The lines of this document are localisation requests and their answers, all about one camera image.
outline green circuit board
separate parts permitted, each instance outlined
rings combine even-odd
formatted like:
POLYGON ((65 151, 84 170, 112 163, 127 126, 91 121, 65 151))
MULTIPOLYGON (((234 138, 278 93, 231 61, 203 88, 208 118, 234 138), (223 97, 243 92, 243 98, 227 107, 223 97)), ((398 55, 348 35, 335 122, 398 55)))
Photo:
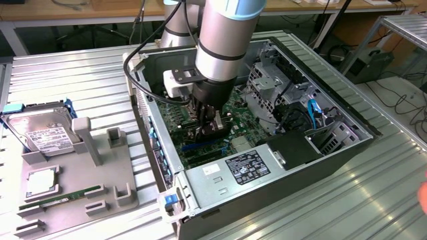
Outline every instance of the green circuit board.
POLYGON ((254 116, 243 103, 244 100, 239 93, 234 91, 228 103, 223 107, 223 113, 231 113, 230 121, 232 127, 230 135, 192 150, 183 150, 186 146, 194 145, 195 141, 192 140, 192 136, 188 136, 188 131, 182 130, 179 127, 196 123, 196 118, 192 115, 191 110, 187 106, 158 103, 166 127, 186 169, 195 168, 223 157, 236 154, 238 151, 231 144, 232 139, 246 136, 250 144, 255 146, 256 142, 268 136, 268 133, 264 131, 256 120, 256 116, 254 116))

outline hard drive label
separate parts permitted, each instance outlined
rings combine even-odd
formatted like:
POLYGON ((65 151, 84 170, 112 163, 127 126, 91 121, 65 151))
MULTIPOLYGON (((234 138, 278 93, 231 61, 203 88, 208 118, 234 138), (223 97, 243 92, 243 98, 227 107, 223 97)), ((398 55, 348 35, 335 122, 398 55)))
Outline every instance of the hard drive label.
POLYGON ((73 147, 72 140, 63 127, 25 132, 25 135, 43 154, 73 147))
POLYGON ((239 185, 271 173, 256 150, 226 160, 226 163, 239 185))

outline robotic arm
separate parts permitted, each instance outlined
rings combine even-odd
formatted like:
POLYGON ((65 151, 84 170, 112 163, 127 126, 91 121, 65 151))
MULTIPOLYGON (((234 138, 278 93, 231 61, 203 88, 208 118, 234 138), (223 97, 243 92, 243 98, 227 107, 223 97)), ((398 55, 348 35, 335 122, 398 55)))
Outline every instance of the robotic arm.
POLYGON ((164 72, 170 97, 179 97, 178 93, 191 93, 191 108, 200 124, 196 133, 199 142, 226 137, 230 133, 230 128, 223 124, 223 106, 231 96, 266 2, 207 0, 195 66, 164 72))

